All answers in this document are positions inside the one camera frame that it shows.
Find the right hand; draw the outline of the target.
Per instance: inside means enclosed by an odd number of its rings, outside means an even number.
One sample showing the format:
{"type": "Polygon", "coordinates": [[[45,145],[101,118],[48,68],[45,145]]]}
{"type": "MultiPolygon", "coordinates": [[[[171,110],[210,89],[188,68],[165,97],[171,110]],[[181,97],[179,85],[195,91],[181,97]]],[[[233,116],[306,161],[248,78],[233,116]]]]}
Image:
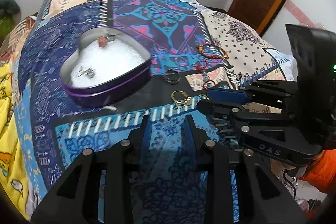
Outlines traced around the right hand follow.
{"type": "Polygon", "coordinates": [[[272,159],[270,161],[270,169],[272,173],[276,176],[278,176],[281,172],[284,172],[285,170],[293,170],[296,168],[296,166],[292,166],[284,162],[277,161],[275,159],[272,159]]]}

